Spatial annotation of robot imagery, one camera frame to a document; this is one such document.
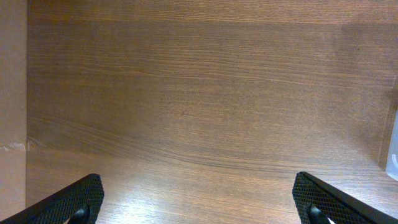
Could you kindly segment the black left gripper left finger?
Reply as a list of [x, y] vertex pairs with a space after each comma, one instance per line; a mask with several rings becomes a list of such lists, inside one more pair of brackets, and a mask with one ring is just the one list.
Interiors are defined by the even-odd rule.
[[96, 223], [104, 199], [101, 177], [89, 174], [1, 224]]

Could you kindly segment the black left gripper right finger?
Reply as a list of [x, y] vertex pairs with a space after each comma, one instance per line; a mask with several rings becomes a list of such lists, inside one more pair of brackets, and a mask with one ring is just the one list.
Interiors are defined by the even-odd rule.
[[396, 218], [357, 200], [308, 172], [297, 173], [292, 195], [302, 223], [397, 223]]

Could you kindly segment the clear plastic container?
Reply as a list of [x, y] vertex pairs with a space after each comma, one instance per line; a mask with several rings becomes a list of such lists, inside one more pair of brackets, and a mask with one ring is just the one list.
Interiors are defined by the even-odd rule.
[[387, 163], [386, 163], [386, 173], [389, 177], [394, 180], [398, 180], [398, 163], [397, 163], [397, 147], [398, 147], [398, 130], [397, 130], [397, 112], [394, 117], [394, 124], [390, 139]]

